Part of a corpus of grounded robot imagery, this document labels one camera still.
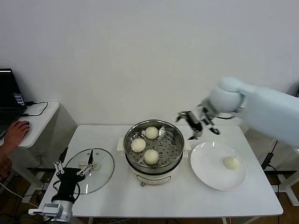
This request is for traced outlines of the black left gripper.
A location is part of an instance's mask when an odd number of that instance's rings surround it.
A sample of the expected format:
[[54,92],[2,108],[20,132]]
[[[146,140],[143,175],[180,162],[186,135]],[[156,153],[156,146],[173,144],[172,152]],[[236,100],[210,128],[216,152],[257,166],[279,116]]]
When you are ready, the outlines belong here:
[[[60,180],[60,185],[57,194],[55,195],[56,201],[76,201],[80,196],[79,182],[85,179],[85,175],[92,175],[94,170],[93,149],[90,152],[84,151],[76,154],[79,158],[78,168],[65,168],[63,169],[63,162],[65,160],[68,147],[60,154],[57,161],[53,162],[56,170],[56,175]],[[80,154],[88,155],[86,161],[81,160]]]

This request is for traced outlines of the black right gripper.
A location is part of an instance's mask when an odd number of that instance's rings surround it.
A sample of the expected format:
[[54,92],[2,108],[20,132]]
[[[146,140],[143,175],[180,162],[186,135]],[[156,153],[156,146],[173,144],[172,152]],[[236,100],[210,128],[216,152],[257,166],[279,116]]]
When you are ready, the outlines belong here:
[[204,119],[203,109],[193,109],[191,111],[181,111],[177,114],[176,123],[181,119],[189,122],[192,129],[192,136],[188,140],[197,140],[202,135],[202,120]]

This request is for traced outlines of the person bare hand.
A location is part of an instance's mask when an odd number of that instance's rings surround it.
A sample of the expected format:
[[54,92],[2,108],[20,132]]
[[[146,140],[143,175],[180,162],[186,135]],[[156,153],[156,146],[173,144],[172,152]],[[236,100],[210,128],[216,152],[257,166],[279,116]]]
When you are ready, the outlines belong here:
[[19,146],[25,135],[30,131],[29,121],[15,121],[8,128],[4,137],[3,147],[13,150]]

